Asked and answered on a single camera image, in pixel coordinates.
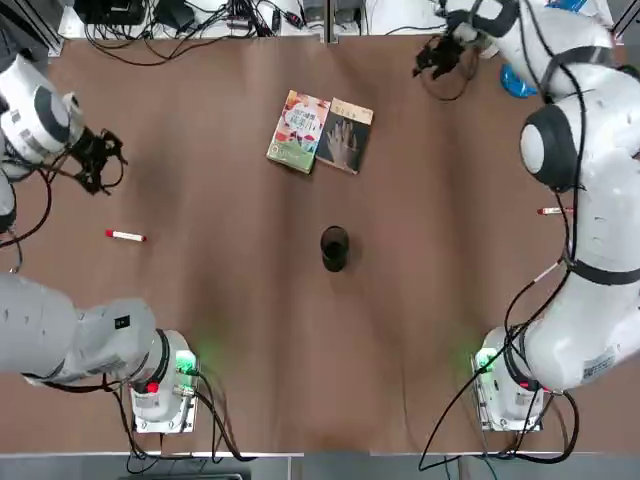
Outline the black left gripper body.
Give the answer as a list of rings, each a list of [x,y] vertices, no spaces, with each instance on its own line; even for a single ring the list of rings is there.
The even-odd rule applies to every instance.
[[[70,156],[80,164],[82,171],[88,173],[102,171],[107,162],[108,135],[107,129],[95,133],[89,127],[84,127],[79,139],[69,147]]]

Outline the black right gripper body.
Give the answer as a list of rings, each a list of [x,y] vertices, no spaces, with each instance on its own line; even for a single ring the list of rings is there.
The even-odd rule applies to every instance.
[[[465,51],[464,43],[452,34],[432,37],[427,47],[428,64],[458,64]]]

